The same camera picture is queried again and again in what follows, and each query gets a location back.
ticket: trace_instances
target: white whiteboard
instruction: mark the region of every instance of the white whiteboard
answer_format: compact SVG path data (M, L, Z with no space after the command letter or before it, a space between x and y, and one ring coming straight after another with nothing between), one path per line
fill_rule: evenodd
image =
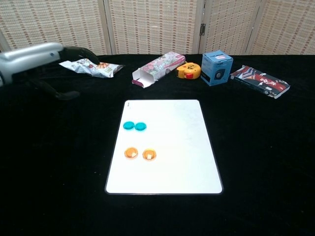
M126 121L144 131L125 130ZM125 150L135 147L135 159ZM142 153L156 151L147 161ZM105 191L109 194L218 194L222 183L197 100L125 102Z

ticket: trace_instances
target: plastic token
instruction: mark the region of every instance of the plastic token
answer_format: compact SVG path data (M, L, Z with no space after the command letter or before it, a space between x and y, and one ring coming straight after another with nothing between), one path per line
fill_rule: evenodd
M147 128L147 125L143 122L139 122L135 125L134 127L136 130L138 131L142 131L142 130L145 130Z
M143 158L147 161L153 161L156 157L157 153L154 149L145 149L143 152Z
M138 155L138 150L134 147L129 147L125 151L125 156L130 159L136 158Z
M134 123L132 121L127 121L123 125L124 129L131 130L134 128Z

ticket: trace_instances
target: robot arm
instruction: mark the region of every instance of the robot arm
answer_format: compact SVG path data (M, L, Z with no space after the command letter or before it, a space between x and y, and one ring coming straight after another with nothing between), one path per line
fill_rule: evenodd
M12 84L14 82L12 75L14 74L60 59L62 61L74 61L83 58L89 59L94 64L99 64L97 56L90 50L80 47L63 47L60 43L43 43L0 53L0 87ZM54 90L52 87L49 88L49 85L45 82L37 80L32 80L32 82L49 93Z

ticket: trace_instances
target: woven screen panel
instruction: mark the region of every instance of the woven screen panel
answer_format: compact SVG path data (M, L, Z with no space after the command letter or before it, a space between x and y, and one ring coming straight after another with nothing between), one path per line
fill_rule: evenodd
M97 0L1 0L0 29L12 49L59 42L108 53Z
M315 1L267 0L251 54L315 54Z
M192 53L196 3L109 0L117 54Z
M244 54L257 15L257 0L213 0L206 6L210 11L210 21L204 22L208 28L206 52L222 50L230 55Z

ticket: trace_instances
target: snack bag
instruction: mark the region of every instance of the snack bag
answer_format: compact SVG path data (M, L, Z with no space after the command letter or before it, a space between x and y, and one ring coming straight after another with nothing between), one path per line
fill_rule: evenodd
M123 68L123 65L109 64L105 62L100 62L99 65L96 65L89 59L80 59L72 62L67 60L59 63L59 65L69 70L73 70L76 73L87 73L93 77L99 78L112 78L116 72Z

